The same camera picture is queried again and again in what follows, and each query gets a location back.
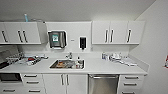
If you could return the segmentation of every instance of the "kitchenette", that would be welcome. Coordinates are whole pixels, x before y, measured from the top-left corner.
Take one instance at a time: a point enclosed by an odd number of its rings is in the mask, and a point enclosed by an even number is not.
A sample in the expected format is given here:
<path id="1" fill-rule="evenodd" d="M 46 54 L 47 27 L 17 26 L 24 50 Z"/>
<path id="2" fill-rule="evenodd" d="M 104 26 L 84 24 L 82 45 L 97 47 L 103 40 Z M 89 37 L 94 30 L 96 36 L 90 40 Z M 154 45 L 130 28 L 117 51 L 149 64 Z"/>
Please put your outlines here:
<path id="1" fill-rule="evenodd" d="M 129 48 L 139 45 L 145 21 L 0 25 L 8 52 L 0 94 L 140 94 L 149 66 Z"/>

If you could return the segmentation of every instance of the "drawer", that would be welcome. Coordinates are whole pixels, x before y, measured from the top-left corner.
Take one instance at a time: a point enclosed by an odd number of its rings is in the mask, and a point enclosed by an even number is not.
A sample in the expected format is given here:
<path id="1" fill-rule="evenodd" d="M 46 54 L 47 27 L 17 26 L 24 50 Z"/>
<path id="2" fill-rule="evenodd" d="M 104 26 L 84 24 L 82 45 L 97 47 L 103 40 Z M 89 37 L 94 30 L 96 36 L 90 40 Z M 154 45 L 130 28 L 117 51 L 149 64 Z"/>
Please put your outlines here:
<path id="1" fill-rule="evenodd" d="M 140 89 L 143 81 L 119 81 L 118 88 L 121 90 Z"/>
<path id="2" fill-rule="evenodd" d="M 26 88 L 26 94 L 46 94 L 44 88 Z"/>
<path id="3" fill-rule="evenodd" d="M 25 90 L 22 87 L 2 87 L 0 88 L 0 94 L 25 94 Z"/>
<path id="4" fill-rule="evenodd" d="M 124 81 L 143 81 L 144 80 L 144 75 L 120 75 L 120 80 Z"/>
<path id="5" fill-rule="evenodd" d="M 117 94 L 139 94 L 139 89 L 119 90 Z"/>
<path id="6" fill-rule="evenodd" d="M 40 78 L 40 79 L 42 79 L 43 77 L 42 77 L 42 74 L 21 74 L 21 77 L 22 77 L 22 79 L 27 79 L 27 78 Z"/>
<path id="7" fill-rule="evenodd" d="M 23 79 L 25 87 L 44 87 L 43 79 Z"/>

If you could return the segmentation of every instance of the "upper cabinet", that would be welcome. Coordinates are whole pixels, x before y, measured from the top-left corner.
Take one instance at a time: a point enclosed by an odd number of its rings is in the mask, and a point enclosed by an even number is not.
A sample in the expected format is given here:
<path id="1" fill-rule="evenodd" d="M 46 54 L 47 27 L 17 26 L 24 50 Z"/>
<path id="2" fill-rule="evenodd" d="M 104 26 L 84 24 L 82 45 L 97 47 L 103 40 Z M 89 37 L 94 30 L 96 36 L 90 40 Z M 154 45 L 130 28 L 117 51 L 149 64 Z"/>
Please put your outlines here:
<path id="1" fill-rule="evenodd" d="M 129 21 L 126 43 L 139 44 L 144 30 L 145 21 Z"/>
<path id="2" fill-rule="evenodd" d="M 0 25 L 5 26 L 4 35 L 9 44 L 41 44 L 47 42 L 45 23 L 4 22 Z"/>
<path id="3" fill-rule="evenodd" d="M 139 44 L 144 21 L 93 21 L 92 44 Z"/>
<path id="4" fill-rule="evenodd" d="M 0 23 L 0 44 L 9 44 L 8 35 L 3 23 Z"/>
<path id="5" fill-rule="evenodd" d="M 92 44 L 107 44 L 110 21 L 94 21 L 92 23 Z"/>

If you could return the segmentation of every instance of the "dishwasher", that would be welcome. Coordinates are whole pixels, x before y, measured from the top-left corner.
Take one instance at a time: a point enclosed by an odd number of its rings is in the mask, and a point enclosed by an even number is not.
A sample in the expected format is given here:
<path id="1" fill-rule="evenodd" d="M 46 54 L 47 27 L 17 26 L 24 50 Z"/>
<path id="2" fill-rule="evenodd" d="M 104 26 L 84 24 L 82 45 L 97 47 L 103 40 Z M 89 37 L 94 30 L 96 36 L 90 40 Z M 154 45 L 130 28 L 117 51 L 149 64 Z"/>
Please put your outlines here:
<path id="1" fill-rule="evenodd" d="M 118 74 L 90 74 L 89 94 L 117 94 Z"/>

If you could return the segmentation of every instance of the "silver handle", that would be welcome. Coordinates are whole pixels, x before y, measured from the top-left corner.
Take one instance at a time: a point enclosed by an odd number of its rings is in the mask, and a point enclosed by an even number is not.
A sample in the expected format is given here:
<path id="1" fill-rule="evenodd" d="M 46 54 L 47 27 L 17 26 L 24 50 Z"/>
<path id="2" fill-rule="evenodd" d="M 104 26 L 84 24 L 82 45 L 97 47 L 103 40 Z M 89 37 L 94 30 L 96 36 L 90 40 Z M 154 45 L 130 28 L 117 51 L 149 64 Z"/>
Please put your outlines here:
<path id="1" fill-rule="evenodd" d="M 90 75 L 91 78 L 94 78 L 94 79 L 114 79 L 114 78 L 118 78 L 118 75 L 116 76 L 112 76 L 112 77 L 93 77 Z"/>
<path id="2" fill-rule="evenodd" d="M 62 85 L 64 85 L 63 74 L 61 75 Z"/>
<path id="3" fill-rule="evenodd" d="M 139 79 L 138 77 L 125 77 L 125 79 Z"/>
<path id="4" fill-rule="evenodd" d="M 4 37 L 5 42 L 8 42 L 8 41 L 6 40 L 5 32 L 4 32 L 4 31 L 2 31 L 2 35 L 3 35 L 3 37 Z"/>
<path id="5" fill-rule="evenodd" d="M 29 92 L 40 92 L 40 90 L 29 90 Z"/>
<path id="6" fill-rule="evenodd" d="M 25 41 L 28 42 L 28 41 L 27 41 L 27 38 L 26 38 L 26 32 L 25 32 L 25 31 L 23 31 L 23 35 L 24 35 L 24 37 L 25 37 Z"/>
<path id="7" fill-rule="evenodd" d="M 137 84 L 135 84 L 135 83 L 133 83 L 133 84 L 124 83 L 124 86 L 137 86 Z"/>
<path id="8" fill-rule="evenodd" d="M 67 85 L 69 85 L 69 81 L 68 81 L 69 79 L 68 79 L 68 75 L 67 75 Z"/>
<path id="9" fill-rule="evenodd" d="M 15 90 L 3 90 L 3 92 L 15 92 Z"/>
<path id="10" fill-rule="evenodd" d="M 18 31 L 18 34 L 19 34 L 20 41 L 23 42 L 22 38 L 21 38 L 21 35 L 20 35 L 20 31 Z"/>
<path id="11" fill-rule="evenodd" d="M 37 75 L 25 75 L 24 77 L 37 77 Z"/>
<path id="12" fill-rule="evenodd" d="M 108 30 L 106 30 L 106 41 L 105 42 L 107 42 L 107 33 L 108 33 Z"/>
<path id="13" fill-rule="evenodd" d="M 27 82 L 28 84 L 38 84 L 39 82 Z"/>
<path id="14" fill-rule="evenodd" d="M 124 93 L 124 92 L 122 92 L 122 94 L 135 94 L 134 92 L 132 92 L 132 93 Z"/>
<path id="15" fill-rule="evenodd" d="M 129 30 L 127 42 L 129 42 L 129 40 L 130 40 L 130 35 L 131 35 L 131 30 Z"/>
<path id="16" fill-rule="evenodd" d="M 111 41 L 110 42 L 112 41 L 113 41 L 113 30 L 111 30 Z"/>

